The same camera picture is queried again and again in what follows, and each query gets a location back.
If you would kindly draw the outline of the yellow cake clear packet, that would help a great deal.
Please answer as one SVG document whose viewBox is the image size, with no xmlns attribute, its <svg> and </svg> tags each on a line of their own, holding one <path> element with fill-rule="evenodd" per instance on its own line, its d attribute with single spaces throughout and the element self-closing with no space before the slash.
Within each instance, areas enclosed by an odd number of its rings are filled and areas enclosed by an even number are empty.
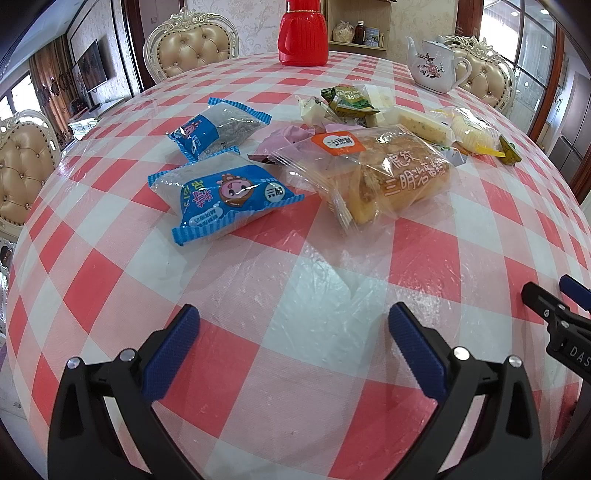
<svg viewBox="0 0 591 480">
<path fill-rule="evenodd" d="M 452 129 L 456 142 L 470 154 L 491 155 L 498 158 L 506 156 L 501 146 L 500 132 L 471 110 L 444 107 L 432 110 L 431 113 Z"/>
</svg>

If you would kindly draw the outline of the cream biscuit clear packet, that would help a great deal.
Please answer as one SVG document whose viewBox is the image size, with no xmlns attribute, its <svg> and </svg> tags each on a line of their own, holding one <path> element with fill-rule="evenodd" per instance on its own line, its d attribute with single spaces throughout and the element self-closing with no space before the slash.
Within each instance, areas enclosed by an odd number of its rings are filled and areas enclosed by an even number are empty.
<svg viewBox="0 0 591 480">
<path fill-rule="evenodd" d="M 394 106 L 367 118 L 369 127 L 401 125 L 430 143 L 449 147 L 456 141 L 453 130 L 434 118 L 415 110 Z"/>
</svg>

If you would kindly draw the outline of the bread sandwich clear packet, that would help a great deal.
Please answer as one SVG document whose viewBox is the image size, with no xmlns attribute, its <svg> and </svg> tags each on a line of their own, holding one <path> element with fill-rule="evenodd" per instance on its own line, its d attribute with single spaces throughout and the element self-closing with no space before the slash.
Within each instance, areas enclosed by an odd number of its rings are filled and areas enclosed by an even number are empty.
<svg viewBox="0 0 591 480">
<path fill-rule="evenodd" d="M 401 125 L 317 134 L 270 159 L 311 184 L 346 233 L 398 218 L 457 179 L 442 152 Z"/>
</svg>

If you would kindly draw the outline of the blue snack packet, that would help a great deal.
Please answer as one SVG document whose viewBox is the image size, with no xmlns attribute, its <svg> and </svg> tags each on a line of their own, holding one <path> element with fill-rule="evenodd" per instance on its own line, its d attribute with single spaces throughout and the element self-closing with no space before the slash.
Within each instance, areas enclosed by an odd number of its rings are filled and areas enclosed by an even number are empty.
<svg viewBox="0 0 591 480">
<path fill-rule="evenodd" d="M 219 238 L 304 200 L 236 147 L 151 174 L 147 185 L 178 215 L 171 236 L 179 246 Z"/>
<path fill-rule="evenodd" d="M 273 117 L 245 104 L 221 98 L 208 99 L 208 108 L 167 134 L 189 162 L 204 160 L 242 145 Z"/>
</svg>

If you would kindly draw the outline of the green snack packet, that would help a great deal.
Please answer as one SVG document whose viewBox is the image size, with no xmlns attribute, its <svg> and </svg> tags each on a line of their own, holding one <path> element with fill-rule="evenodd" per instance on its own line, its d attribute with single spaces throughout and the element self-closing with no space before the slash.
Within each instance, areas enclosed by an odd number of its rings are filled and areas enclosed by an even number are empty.
<svg viewBox="0 0 591 480">
<path fill-rule="evenodd" d="M 332 112 L 339 117 L 365 118 L 380 112 L 363 96 L 361 90 L 351 85 L 325 88 L 322 89 L 321 95 L 328 102 Z"/>
</svg>

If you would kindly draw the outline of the pink snack packet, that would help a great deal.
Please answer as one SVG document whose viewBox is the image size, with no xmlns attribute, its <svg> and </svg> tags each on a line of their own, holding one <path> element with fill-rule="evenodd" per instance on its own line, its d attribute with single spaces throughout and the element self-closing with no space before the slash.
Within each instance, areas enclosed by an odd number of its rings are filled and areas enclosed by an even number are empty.
<svg viewBox="0 0 591 480">
<path fill-rule="evenodd" d="M 267 136 L 266 139 L 263 139 L 263 142 L 256 147 L 256 150 L 247 156 L 247 158 L 257 162 L 268 163 L 270 162 L 270 154 L 274 151 L 307 140 L 317 134 L 335 133 L 339 131 L 353 132 L 362 129 L 363 126 L 339 123 L 329 123 L 325 125 L 325 127 L 320 128 L 290 125 L 271 132 L 270 135 Z"/>
</svg>

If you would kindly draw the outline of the white pastry packet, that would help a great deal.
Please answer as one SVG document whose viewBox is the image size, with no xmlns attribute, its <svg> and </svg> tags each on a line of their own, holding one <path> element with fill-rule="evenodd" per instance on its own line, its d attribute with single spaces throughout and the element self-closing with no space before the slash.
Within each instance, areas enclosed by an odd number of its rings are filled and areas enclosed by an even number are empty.
<svg viewBox="0 0 591 480">
<path fill-rule="evenodd" d="M 341 124 L 342 121 L 324 100 L 318 97 L 297 96 L 301 120 L 308 127 L 321 128 L 329 124 Z"/>
</svg>

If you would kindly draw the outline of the red white checkered tablecloth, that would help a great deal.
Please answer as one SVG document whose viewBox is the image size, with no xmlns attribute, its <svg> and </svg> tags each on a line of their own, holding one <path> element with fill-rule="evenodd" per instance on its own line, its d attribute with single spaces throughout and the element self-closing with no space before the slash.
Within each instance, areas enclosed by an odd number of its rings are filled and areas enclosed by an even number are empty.
<svg viewBox="0 0 591 480">
<path fill-rule="evenodd" d="M 517 146 L 519 164 L 467 161 L 447 192 L 347 236 L 299 179 L 300 203 L 212 242 L 177 246 L 177 216 L 147 177 L 184 162 L 167 134 L 221 97 L 300 120 L 297 102 L 366 81 L 406 107 L 470 109 Z M 393 343 L 405 302 L 475 357 L 519 356 L 543 448 L 563 435 L 580 381 L 545 352 L 544 322 L 521 302 L 533 281 L 590 280 L 590 227 L 568 184 L 510 121 L 457 90 L 417 88 L 403 65 L 335 53 L 321 68 L 274 54 L 213 64 L 115 110 L 62 160 L 32 205 L 10 269 L 8 357 L 28 424 L 48 440 L 68 359 L 113 359 L 184 304 L 201 329 L 155 409 L 184 455 L 213 479 L 381 479 L 434 403 Z"/>
</svg>

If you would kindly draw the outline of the cream tufted chair right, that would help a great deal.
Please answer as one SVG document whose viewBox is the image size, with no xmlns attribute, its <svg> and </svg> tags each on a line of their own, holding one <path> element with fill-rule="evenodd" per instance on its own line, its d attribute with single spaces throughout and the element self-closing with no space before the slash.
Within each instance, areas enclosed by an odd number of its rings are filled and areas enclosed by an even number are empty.
<svg viewBox="0 0 591 480">
<path fill-rule="evenodd" d="M 475 36 L 447 35 L 438 40 L 449 47 L 457 58 L 470 63 L 472 72 L 460 84 L 483 102 L 502 114 L 512 107 L 517 93 L 517 81 L 509 62 L 497 53 L 486 40 Z"/>
</svg>

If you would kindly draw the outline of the cream tufted chair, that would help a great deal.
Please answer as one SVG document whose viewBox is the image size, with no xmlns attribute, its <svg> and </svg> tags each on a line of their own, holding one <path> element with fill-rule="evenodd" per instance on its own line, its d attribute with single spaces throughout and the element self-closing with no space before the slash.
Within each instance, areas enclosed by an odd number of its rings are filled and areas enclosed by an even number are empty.
<svg viewBox="0 0 591 480">
<path fill-rule="evenodd" d="M 438 40 L 449 47 L 457 58 L 470 63 L 472 72 L 460 84 L 483 102 L 502 114 L 512 107 L 517 93 L 517 81 L 509 62 L 497 53 L 486 40 L 475 36 L 447 35 Z"/>
<path fill-rule="evenodd" d="M 61 161 L 49 120 L 23 110 L 1 121 L 1 237 L 15 241 L 42 187 Z"/>
<path fill-rule="evenodd" d="M 145 40 L 143 60 L 155 83 L 239 55 L 238 30 L 228 19 L 182 7 Z"/>
</svg>

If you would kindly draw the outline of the white floral teapot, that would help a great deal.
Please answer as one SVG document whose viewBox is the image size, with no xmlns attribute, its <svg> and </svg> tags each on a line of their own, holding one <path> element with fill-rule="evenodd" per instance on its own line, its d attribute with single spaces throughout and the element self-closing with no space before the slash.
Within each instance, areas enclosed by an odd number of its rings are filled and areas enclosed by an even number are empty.
<svg viewBox="0 0 591 480">
<path fill-rule="evenodd" d="M 436 92 L 447 94 L 467 81 L 472 73 L 472 64 L 459 57 L 445 44 L 423 40 L 418 49 L 413 38 L 407 36 L 407 66 L 415 83 Z"/>
</svg>

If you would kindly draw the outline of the cream tufted chair left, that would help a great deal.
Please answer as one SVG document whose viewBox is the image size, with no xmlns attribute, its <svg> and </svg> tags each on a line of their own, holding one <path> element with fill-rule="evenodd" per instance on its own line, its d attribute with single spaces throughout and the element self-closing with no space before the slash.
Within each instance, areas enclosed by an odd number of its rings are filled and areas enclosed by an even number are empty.
<svg viewBox="0 0 591 480">
<path fill-rule="evenodd" d="M 61 161 L 49 120 L 23 110 L 1 121 L 1 237 L 15 241 L 42 187 Z"/>
</svg>

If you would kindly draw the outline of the wooden corner shelf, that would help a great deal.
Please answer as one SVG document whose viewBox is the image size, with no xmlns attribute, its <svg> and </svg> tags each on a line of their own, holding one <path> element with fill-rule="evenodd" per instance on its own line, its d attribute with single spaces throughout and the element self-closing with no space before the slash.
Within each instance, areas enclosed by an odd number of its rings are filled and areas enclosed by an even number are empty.
<svg viewBox="0 0 591 480">
<path fill-rule="evenodd" d="M 329 49 L 387 58 L 391 20 L 396 1 L 322 1 Z"/>
</svg>

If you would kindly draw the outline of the red thermos jug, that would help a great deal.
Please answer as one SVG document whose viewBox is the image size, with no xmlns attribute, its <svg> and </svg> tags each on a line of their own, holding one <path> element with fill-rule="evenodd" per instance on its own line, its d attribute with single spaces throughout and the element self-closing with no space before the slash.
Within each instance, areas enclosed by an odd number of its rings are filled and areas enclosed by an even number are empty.
<svg viewBox="0 0 591 480">
<path fill-rule="evenodd" d="M 328 30 L 320 0 L 287 0 L 277 38 L 280 63 L 324 66 L 329 59 Z"/>
</svg>

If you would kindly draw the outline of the cream tufted chair back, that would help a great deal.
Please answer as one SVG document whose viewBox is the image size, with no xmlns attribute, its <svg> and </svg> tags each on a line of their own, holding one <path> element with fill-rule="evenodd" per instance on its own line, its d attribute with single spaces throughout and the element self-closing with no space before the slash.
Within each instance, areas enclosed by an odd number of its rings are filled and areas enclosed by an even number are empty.
<svg viewBox="0 0 591 480">
<path fill-rule="evenodd" d="M 228 19 L 182 7 L 145 40 L 143 60 L 155 83 L 239 55 L 238 30 Z"/>
</svg>

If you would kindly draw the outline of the wall television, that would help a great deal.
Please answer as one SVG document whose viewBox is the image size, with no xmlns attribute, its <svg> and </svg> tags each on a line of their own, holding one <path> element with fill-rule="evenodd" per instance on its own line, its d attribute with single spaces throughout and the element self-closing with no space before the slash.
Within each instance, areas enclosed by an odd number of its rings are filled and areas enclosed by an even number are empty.
<svg viewBox="0 0 591 480">
<path fill-rule="evenodd" d="M 99 43 L 94 40 L 76 62 L 85 90 L 91 92 L 107 80 Z"/>
</svg>

